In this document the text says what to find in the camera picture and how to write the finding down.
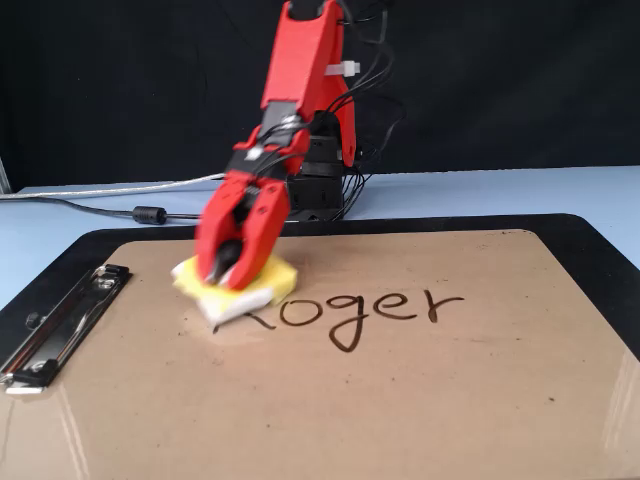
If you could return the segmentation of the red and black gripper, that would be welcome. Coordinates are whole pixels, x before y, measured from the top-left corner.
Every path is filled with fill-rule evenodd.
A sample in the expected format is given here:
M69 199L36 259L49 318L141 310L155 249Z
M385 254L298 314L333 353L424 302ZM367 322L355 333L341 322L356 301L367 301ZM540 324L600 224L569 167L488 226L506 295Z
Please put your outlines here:
M283 181L299 172L310 141L305 126L262 133L258 125L233 146L224 181L196 228L196 273L205 284L242 290L260 273L289 215ZM248 191L247 202L249 183L264 184Z

